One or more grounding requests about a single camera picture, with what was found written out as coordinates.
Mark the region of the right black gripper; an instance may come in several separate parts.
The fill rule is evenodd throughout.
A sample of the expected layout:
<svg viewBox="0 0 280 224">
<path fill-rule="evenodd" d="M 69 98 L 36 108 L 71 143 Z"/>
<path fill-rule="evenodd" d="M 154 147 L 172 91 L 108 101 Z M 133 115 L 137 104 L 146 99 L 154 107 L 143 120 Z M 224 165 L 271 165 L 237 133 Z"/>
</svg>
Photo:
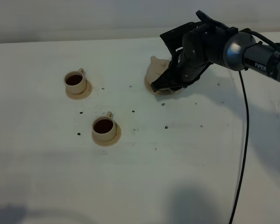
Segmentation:
<svg viewBox="0 0 280 224">
<path fill-rule="evenodd" d="M 168 68 L 151 83 L 154 93 L 180 93 L 212 64 L 238 70 L 238 64 L 231 65 L 228 59 L 228 48 L 238 29 L 200 10 L 196 15 L 199 22 L 189 22 L 160 35 L 172 57 Z"/>
</svg>

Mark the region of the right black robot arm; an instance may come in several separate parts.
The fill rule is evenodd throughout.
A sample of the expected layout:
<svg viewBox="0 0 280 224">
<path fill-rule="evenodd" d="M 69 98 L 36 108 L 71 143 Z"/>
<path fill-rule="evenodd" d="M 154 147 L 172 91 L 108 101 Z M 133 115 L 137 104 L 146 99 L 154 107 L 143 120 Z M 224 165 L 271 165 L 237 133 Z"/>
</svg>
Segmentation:
<svg viewBox="0 0 280 224">
<path fill-rule="evenodd" d="M 168 68 L 151 83 L 154 92 L 186 88 L 212 64 L 234 71 L 252 69 L 280 83 L 280 43 L 249 28 L 228 27 L 200 10 L 196 15 L 199 22 L 161 34 L 172 57 Z"/>
</svg>

